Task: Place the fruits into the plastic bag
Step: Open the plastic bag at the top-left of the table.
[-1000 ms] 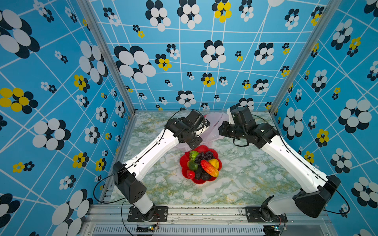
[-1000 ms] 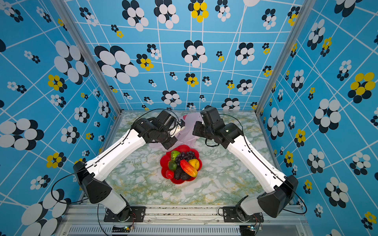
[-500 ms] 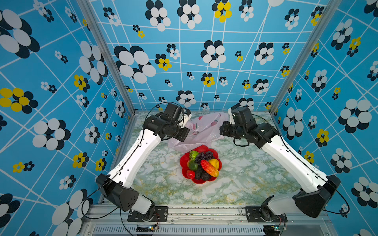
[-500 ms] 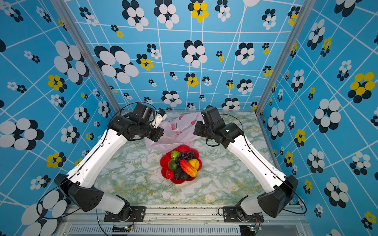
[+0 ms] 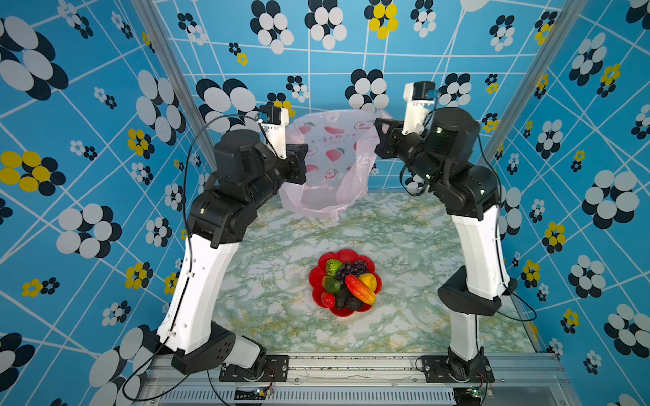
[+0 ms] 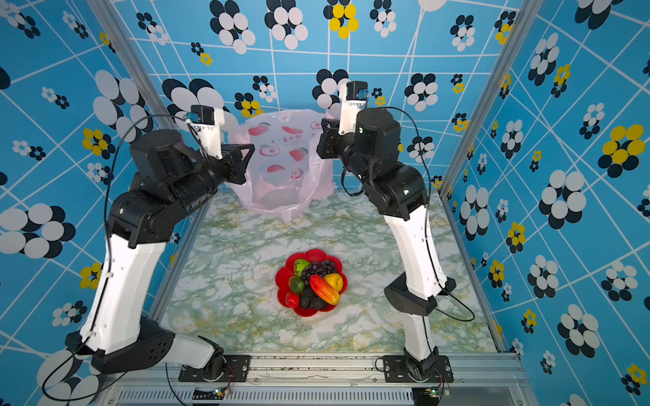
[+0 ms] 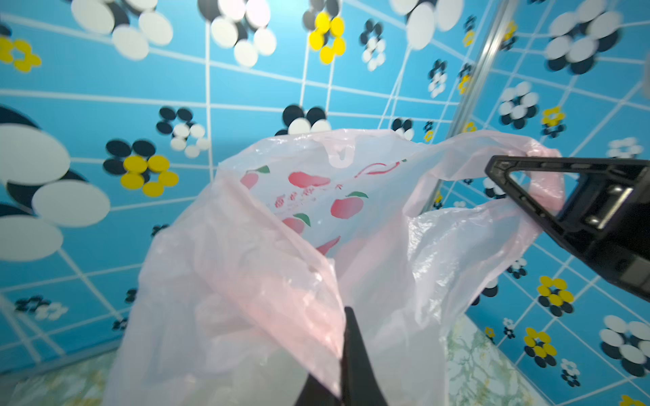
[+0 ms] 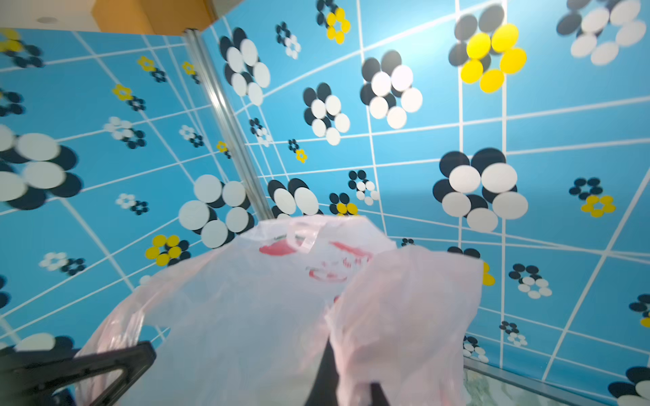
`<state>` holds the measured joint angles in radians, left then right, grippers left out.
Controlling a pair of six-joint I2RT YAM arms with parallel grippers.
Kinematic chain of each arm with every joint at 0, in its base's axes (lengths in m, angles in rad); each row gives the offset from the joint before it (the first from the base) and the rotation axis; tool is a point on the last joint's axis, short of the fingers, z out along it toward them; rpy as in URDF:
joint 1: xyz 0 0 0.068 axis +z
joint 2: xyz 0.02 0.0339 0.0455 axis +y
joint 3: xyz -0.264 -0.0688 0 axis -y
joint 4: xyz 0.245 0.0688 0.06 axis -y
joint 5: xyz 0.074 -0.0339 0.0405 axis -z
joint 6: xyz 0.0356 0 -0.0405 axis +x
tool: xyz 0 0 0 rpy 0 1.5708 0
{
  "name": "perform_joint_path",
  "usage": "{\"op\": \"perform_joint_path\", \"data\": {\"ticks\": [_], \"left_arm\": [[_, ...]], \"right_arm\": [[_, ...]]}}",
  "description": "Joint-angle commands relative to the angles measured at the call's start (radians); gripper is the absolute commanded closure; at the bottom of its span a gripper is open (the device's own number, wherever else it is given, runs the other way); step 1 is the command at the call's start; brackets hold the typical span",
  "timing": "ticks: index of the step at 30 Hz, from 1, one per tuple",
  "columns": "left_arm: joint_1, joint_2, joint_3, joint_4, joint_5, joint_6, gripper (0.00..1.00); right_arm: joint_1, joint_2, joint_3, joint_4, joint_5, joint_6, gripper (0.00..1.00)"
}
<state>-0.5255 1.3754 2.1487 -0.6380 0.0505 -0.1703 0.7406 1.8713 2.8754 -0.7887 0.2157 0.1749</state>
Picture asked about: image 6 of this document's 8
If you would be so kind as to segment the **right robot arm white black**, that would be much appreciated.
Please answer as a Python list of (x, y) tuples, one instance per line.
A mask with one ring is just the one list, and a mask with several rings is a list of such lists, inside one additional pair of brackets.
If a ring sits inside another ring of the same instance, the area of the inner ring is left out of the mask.
[(403, 316), (406, 370), (413, 380), (424, 382), (445, 370), (428, 317), (437, 309), (438, 297), (451, 295), (456, 282), (443, 272), (434, 248), (423, 176), (399, 161), (401, 127), (385, 108), (360, 111), (350, 130), (332, 118), (323, 119), (322, 129), (319, 157), (340, 159), (360, 179), (362, 194), (394, 235), (405, 270), (384, 294)]

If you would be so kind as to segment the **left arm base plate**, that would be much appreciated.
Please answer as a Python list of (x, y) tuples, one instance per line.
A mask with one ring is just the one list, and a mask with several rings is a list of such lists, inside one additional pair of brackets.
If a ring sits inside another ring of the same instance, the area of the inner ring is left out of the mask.
[(180, 382), (246, 382), (252, 357), (250, 355), (217, 355), (201, 369), (183, 365)]

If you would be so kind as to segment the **yellow star fruit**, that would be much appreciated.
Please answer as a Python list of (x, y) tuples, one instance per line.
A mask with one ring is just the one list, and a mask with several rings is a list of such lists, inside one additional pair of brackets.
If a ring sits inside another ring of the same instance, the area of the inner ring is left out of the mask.
[(344, 287), (343, 277), (338, 272), (330, 273), (324, 277), (325, 282), (333, 288), (337, 293), (340, 293)]

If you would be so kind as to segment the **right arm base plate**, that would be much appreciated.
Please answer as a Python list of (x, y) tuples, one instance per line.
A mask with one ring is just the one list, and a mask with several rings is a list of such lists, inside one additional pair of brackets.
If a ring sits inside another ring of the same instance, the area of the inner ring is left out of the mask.
[(387, 383), (433, 383), (448, 384), (455, 381), (450, 358), (430, 355), (426, 360), (416, 361), (406, 355), (385, 355), (384, 379)]

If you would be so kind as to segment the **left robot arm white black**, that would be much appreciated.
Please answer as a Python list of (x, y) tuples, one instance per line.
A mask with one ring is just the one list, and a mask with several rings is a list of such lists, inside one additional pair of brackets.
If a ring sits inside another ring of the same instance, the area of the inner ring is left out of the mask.
[(183, 365), (202, 379), (225, 369), (223, 349), (207, 338), (174, 333), (142, 314), (158, 260), (177, 223), (207, 204), (224, 183), (244, 184), (252, 144), (224, 145), (221, 157), (202, 155), (176, 130), (155, 130), (130, 145), (137, 172), (105, 222), (107, 256), (91, 311), (65, 340), (90, 356), (105, 375)]

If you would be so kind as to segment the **pink translucent plastic bag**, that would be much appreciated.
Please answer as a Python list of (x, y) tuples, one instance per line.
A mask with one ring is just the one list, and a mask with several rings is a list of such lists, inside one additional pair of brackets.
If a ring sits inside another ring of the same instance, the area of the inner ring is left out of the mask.
[(228, 143), (255, 147), (245, 184), (227, 184), (245, 209), (288, 222), (333, 194), (333, 163), (317, 154), (324, 118), (312, 110), (264, 113), (227, 133)]

